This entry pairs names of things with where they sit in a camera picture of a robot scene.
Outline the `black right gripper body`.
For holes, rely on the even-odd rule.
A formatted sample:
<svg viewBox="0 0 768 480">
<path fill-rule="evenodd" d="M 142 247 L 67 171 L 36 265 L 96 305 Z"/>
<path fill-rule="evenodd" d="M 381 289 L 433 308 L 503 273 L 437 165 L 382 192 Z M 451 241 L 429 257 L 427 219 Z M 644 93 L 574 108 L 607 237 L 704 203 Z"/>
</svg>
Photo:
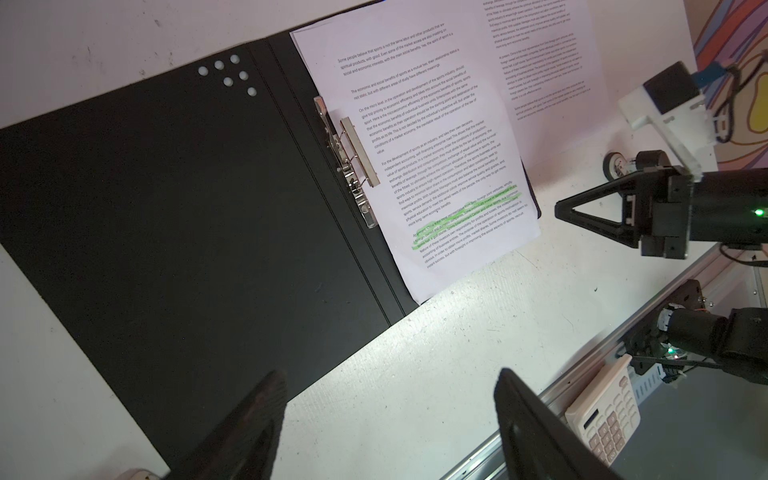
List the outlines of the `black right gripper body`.
<svg viewBox="0 0 768 480">
<path fill-rule="evenodd" d="M 654 167 L 624 178 L 623 222 L 643 256 L 684 260 L 691 231 L 692 176 Z"/>
</svg>

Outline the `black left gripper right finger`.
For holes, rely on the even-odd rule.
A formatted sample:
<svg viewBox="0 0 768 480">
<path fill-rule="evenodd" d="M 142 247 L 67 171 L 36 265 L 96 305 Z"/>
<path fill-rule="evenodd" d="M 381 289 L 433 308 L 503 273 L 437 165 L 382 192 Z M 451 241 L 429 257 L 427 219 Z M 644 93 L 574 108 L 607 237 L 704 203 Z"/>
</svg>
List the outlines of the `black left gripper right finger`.
<svg viewBox="0 0 768 480">
<path fill-rule="evenodd" d="M 494 401 L 511 479 L 616 479 L 511 369 L 503 368 Z"/>
</svg>

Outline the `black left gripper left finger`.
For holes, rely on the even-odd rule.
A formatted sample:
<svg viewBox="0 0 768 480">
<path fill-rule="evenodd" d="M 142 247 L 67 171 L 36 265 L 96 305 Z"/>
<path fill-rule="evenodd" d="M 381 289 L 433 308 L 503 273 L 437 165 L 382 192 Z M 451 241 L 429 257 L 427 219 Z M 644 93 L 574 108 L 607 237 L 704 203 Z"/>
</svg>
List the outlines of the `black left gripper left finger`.
<svg viewBox="0 0 768 480">
<path fill-rule="evenodd" d="M 272 371 L 166 475 L 168 479 L 269 479 L 288 403 L 285 375 Z"/>
</svg>

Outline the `blue folder with black inside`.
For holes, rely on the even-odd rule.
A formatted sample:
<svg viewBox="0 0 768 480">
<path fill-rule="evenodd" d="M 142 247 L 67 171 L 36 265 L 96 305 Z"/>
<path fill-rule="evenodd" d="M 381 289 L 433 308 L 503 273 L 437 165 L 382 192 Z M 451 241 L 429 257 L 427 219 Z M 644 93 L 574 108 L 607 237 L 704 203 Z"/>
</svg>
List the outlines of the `blue folder with black inside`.
<svg viewBox="0 0 768 480">
<path fill-rule="evenodd" d="M 171 468 L 415 310 L 290 35 L 1 132 L 1 242 Z"/>
</svg>

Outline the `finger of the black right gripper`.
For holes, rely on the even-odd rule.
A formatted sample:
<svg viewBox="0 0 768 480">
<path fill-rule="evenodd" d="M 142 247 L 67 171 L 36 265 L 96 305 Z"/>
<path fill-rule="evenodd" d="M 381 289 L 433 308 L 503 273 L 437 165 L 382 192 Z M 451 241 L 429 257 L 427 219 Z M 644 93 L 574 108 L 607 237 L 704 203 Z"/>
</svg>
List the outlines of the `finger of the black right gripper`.
<svg viewBox="0 0 768 480">
<path fill-rule="evenodd" d="M 554 215 L 558 220 L 608 240 L 638 248 L 639 233 L 634 220 L 636 182 L 636 174 L 631 174 L 560 200 L 555 204 Z M 619 198 L 615 219 L 586 210 L 587 205 L 597 207 L 607 197 Z"/>
</svg>

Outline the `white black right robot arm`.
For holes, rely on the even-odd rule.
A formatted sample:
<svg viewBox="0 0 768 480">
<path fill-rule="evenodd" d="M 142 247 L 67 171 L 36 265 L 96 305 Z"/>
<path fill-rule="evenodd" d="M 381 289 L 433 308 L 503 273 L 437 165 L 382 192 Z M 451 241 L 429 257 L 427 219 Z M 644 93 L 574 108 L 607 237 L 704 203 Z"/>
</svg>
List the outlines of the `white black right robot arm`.
<svg viewBox="0 0 768 480">
<path fill-rule="evenodd" d="M 621 219 L 577 210 L 618 194 Z M 653 167 L 556 203 L 555 217 L 643 256 L 683 260 L 689 243 L 758 250 L 767 242 L 767 171 L 708 172 L 698 181 L 679 167 Z"/>
</svg>

